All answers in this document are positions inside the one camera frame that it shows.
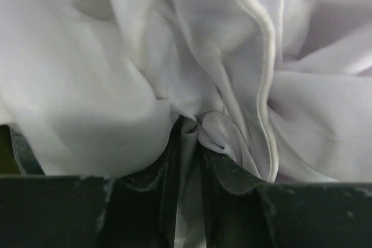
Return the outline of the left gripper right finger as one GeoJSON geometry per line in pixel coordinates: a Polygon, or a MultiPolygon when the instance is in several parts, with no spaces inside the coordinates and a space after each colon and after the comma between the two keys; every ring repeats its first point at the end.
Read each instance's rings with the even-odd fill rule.
{"type": "Polygon", "coordinates": [[[198,148],[208,247],[371,246],[371,185],[271,184],[198,148]]]}

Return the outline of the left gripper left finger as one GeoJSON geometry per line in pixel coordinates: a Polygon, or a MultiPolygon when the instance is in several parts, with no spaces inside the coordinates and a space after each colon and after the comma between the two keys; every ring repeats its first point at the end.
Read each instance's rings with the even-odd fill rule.
{"type": "Polygon", "coordinates": [[[123,178],[1,176],[2,247],[173,247],[179,118],[163,154],[123,178]]]}

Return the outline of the white shirt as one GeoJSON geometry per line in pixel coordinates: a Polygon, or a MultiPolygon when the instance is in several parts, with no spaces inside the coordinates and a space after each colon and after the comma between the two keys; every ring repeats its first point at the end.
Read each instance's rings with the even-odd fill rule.
{"type": "Polygon", "coordinates": [[[145,168],[180,116],[177,247],[206,246],[197,143],[370,182],[371,0],[1,0],[1,123],[47,175],[145,168]]]}

